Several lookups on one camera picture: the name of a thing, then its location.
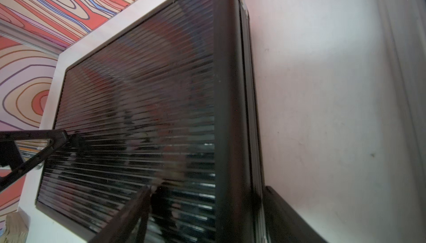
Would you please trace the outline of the black poker set case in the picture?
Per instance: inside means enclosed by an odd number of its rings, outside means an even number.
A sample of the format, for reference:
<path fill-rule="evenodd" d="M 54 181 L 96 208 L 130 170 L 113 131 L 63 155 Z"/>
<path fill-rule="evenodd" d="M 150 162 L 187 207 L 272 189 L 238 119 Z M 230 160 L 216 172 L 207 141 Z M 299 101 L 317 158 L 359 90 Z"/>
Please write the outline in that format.
<path fill-rule="evenodd" d="M 143 188 L 145 243 L 267 241 L 244 0 L 165 0 L 68 67 L 35 206 L 90 240 Z"/>

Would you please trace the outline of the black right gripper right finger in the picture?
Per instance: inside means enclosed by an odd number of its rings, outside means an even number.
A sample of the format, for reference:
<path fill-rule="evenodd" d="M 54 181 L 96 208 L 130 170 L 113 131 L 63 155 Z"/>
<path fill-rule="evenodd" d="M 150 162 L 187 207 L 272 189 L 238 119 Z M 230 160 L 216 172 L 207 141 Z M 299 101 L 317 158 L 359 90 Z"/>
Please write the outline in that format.
<path fill-rule="evenodd" d="M 272 243 L 324 243 L 321 237 L 272 187 L 263 191 L 266 229 Z"/>

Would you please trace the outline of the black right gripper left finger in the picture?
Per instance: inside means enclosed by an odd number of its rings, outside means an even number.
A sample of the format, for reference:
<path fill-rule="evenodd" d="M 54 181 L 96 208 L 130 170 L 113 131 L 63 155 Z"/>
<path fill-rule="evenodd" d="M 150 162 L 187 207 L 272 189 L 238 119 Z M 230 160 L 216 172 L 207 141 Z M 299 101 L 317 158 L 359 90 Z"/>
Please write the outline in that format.
<path fill-rule="evenodd" d="M 142 243 L 151 208 L 150 196 L 150 187 L 143 187 L 90 242 Z"/>

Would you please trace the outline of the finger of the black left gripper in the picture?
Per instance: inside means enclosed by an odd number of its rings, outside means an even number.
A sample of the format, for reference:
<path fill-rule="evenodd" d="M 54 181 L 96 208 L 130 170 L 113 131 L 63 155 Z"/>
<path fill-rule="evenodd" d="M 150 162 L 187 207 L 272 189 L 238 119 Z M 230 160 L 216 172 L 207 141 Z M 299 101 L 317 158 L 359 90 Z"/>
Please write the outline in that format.
<path fill-rule="evenodd" d="M 46 140 L 47 146 L 29 160 L 24 161 L 16 144 L 18 140 Z M 1 177 L 1 191 L 5 191 L 55 151 L 68 142 L 65 130 L 22 130 L 1 132 L 1 165 L 9 166 L 11 172 Z"/>

